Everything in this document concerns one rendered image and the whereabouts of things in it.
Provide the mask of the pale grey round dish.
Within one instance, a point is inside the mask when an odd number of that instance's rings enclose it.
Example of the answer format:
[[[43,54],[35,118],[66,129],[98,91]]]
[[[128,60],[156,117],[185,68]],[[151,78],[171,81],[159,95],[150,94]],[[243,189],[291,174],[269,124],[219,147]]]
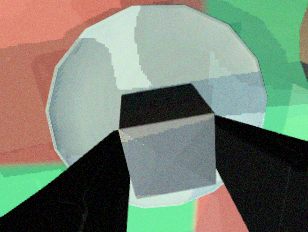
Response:
[[[86,27],[54,67],[45,112],[54,149],[69,168],[119,129],[123,93],[192,84],[215,115],[263,128],[267,93],[258,58],[230,24],[186,4],[145,4]],[[182,205],[215,185],[129,205]]]

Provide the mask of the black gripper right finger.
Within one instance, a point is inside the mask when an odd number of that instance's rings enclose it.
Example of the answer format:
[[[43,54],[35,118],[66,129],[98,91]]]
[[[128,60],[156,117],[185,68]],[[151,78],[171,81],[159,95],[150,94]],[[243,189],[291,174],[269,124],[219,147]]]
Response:
[[[250,232],[308,232],[308,141],[215,115],[216,169]]]

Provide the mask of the grey cube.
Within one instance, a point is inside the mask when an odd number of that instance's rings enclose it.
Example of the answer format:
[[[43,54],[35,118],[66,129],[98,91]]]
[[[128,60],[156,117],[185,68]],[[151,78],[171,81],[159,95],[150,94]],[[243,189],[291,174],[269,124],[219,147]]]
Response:
[[[137,200],[215,185],[215,112],[194,85],[123,93],[119,135]]]

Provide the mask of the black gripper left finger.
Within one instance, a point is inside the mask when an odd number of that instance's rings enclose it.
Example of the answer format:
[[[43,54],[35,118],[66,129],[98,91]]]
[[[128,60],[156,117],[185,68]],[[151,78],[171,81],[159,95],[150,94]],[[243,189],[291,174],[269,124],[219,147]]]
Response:
[[[126,232],[130,173],[113,131],[0,217],[0,232]]]

